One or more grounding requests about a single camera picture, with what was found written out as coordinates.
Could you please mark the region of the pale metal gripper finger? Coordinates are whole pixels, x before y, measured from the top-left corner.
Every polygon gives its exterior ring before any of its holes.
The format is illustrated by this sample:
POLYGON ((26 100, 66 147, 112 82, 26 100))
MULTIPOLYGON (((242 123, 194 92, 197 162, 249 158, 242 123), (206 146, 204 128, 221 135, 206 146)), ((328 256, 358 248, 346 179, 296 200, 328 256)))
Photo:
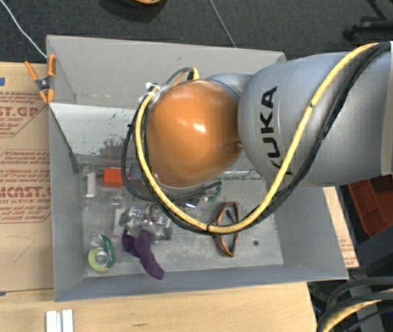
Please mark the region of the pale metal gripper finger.
POLYGON ((126 230, 133 238, 139 238, 143 231, 145 213, 138 207, 132 205, 120 215, 119 226, 126 230))
POLYGON ((169 241, 172 238, 171 220, 163 214, 147 214, 146 230, 151 234, 152 241, 169 241))

